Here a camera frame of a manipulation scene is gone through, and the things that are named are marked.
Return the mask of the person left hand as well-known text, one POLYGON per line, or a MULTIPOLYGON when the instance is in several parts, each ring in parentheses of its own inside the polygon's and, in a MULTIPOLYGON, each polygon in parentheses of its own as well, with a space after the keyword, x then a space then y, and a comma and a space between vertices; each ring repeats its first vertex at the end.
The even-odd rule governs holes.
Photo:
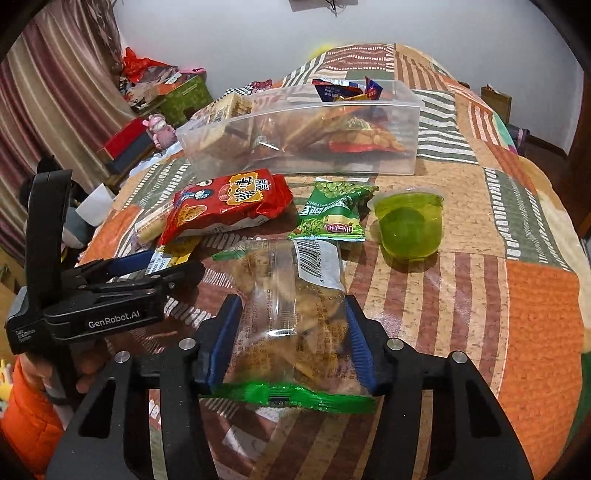
MULTIPOLYGON (((90 390, 111 359, 111 354, 102 339, 83 343, 74 349, 66 346, 64 353, 65 360, 60 362, 58 367, 64 366, 65 372, 72 374, 76 381, 76 391, 82 395, 90 390)), ((55 365, 48 359, 33 353, 21 354, 18 359, 23 376, 33 390, 45 393, 64 385, 62 375, 56 372, 55 365)))

